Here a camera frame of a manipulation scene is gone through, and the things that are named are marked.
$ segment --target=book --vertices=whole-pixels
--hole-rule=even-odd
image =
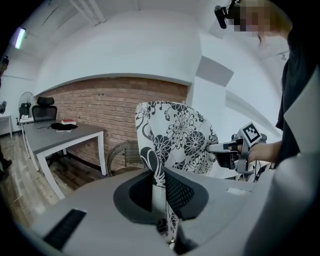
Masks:
[[[72,119],[63,119],[63,120],[61,120],[61,124],[63,124],[63,125],[76,125],[77,122]]]

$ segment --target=gray desk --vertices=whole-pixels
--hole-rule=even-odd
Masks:
[[[55,120],[29,123],[25,125],[24,131],[27,147],[29,149],[29,153],[35,169],[39,171],[34,154],[36,154],[40,167],[50,186],[52,187],[56,195],[60,199],[63,199],[65,198],[65,196],[58,187],[54,177],[52,176],[52,173],[50,172],[46,157],[61,150],[63,150],[63,153],[66,154],[66,148],[97,137],[101,172],[103,175],[106,175],[107,171],[104,153],[104,132],[102,128],[82,123],[78,123],[78,128],[73,129],[71,132],[57,132],[51,127],[47,128],[52,123],[56,122],[59,121]]]

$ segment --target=headrest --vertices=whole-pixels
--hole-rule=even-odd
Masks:
[[[55,104],[55,99],[52,97],[39,97],[36,103],[40,106],[50,106]]]

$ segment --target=floral chair cover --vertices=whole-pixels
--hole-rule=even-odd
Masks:
[[[216,157],[206,151],[206,146],[217,144],[217,135],[198,111],[170,101],[140,103],[135,111],[135,126],[141,160],[154,171],[152,212],[159,219],[166,219],[163,232],[167,223],[167,237],[175,238],[178,217],[166,202],[163,167],[207,175]]]

